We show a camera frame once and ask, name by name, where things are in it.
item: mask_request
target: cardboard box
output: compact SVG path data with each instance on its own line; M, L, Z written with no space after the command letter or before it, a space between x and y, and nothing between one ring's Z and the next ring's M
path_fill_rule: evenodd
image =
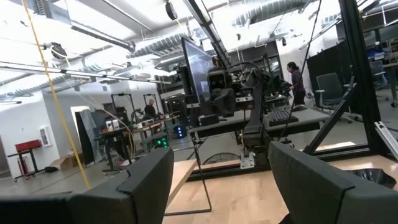
M80 162L84 164L83 153L79 153ZM65 156L54 160L50 166L58 167L60 170L67 170L78 166L77 159L75 155Z

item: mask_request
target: floor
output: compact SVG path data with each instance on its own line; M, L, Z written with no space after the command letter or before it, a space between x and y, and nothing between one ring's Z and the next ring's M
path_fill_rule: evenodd
M391 96L389 90L383 90L382 94L387 94ZM385 121L386 125L388 125L389 127L398 129L398 108L392 108L390 106L390 103L391 102L384 101L383 99L379 100L379 108L381 111L382 120ZM302 149L310 143L310 141L314 138L317 132L318 131L310 131L307 133L294 134L289 136L289 139L293 141L297 149ZM396 138L398 138L398 133L392 132L392 134ZM352 124L348 124L346 121L339 121L338 124L331 130L326 139L322 142L322 145L324 146L350 141L356 144L366 143L363 123L354 122ZM193 146L188 136L184 139L174 139L170 141L170 145L173 149L183 149ZM242 145L236 144L232 133L226 133L204 139L204 143L199 148L199 154L201 162L203 163L214 154L221 152L230 152L239 155L241 153L241 150ZM195 158L195 155L193 154L193 149L187 149L175 153L176 161L183 161L189 158ZM85 169L88 181L92 187L111 178L111 176L105 177L102 174L101 170L105 167L107 167L106 163L102 162L99 164L95 164L91 167L87 167ZM245 175L227 177L227 181L223 183L226 184L224 187L226 189L225 191L214 191L213 186L220 185L220 182L217 182L218 179L209 180L210 191L212 191L213 194L219 195L218 199L214 201L215 209L217 209L217 207L224 207L226 205L230 206L229 209L232 211L232 213L229 211L228 217L226 217L227 214L221 212L210 218L208 215L205 215L201 218L196 217L194 221L191 220L192 222L185 222L184 219L182 219L180 222L174 223L212 223L208 220L225 220L225 218L227 218L227 220L234 221L224 223L275 223L274 221L279 220L281 217L277 216L275 220L267 220L262 217L268 216L269 213L286 213L286 208L280 203L280 196L272 195L267 192L258 192L258 190L252 189L252 187L253 185L255 185L258 189L259 187L265 185L271 185L271 187L276 186L274 186L273 183L265 182L265 180L260 177L260 175L262 174L250 175L253 175L256 178L252 180L247 180L247 177L245 177ZM269 176L266 179L272 179L272 174L265 175ZM230 188L229 186L232 185L232 182L236 181L237 179L241 181L242 185L240 185L239 187ZM193 183L187 183L186 185L187 186L184 187L190 188L189 192L200 190L200 187ZM53 194L59 192L82 193L85 190L86 187L83 183L83 179L81 178L80 171L77 167L62 172L58 171L52 174L39 174L29 180L19 179L16 183L14 183L12 178L0 179L0 195ZM228 199L229 195L231 194L235 195L234 200ZM191 201L195 201L196 199L195 194L185 195L184 197L189 198ZM257 199L264 199L264 201L261 202L261 207L255 208L249 213L241 212L242 207L250 207L252 201ZM193 206L206 206L206 203L198 202ZM243 221L245 217L250 217L253 215L256 215L258 219L253 220L250 223Z

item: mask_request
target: chair backrest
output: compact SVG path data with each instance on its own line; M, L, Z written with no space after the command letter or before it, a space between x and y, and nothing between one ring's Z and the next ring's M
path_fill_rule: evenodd
M323 99L331 100L344 95L343 87L336 73L329 73L317 77L318 87L324 90Z
M383 72L382 61L371 62L370 66L371 66L372 75Z

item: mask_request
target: gray floor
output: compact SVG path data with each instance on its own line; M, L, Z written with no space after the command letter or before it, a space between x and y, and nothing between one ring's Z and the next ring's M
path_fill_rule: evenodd
M379 91L378 93L391 96L389 90ZM382 120L391 128L398 129L398 108L392 108L390 101L379 99L379 108ZM294 134L289 136L297 149L304 148L314 138L318 131ZM340 142L351 141L356 144L366 143L364 127L362 123L354 122L348 124L346 121L340 121L331 130L330 134L322 142L322 145L336 144ZM182 149L192 147L190 138L174 139L170 142L173 149ZM201 162L205 162L209 157L221 152L230 152L240 154L242 145L237 145L232 137L232 133L226 133L219 136L212 136L205 139L205 142L199 148ZM195 158L193 149L178 151L175 153L176 161L183 161L188 158ZM102 174L102 169L106 163L102 162L85 169L91 187L94 187L109 178ZM39 174L29 180L19 179L14 183L12 178L0 179L0 195L27 195L27 194L53 194L59 192L81 193L86 190L83 179L78 168L66 171L58 171L53 174Z

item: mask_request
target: black keyboard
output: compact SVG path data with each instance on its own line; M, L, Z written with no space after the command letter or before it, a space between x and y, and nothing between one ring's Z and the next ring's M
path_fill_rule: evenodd
M289 118L289 111L286 110L282 111L274 110L268 113L269 126L286 124L288 121L289 123L299 121L299 119L293 115L290 117L290 119L288 118Z

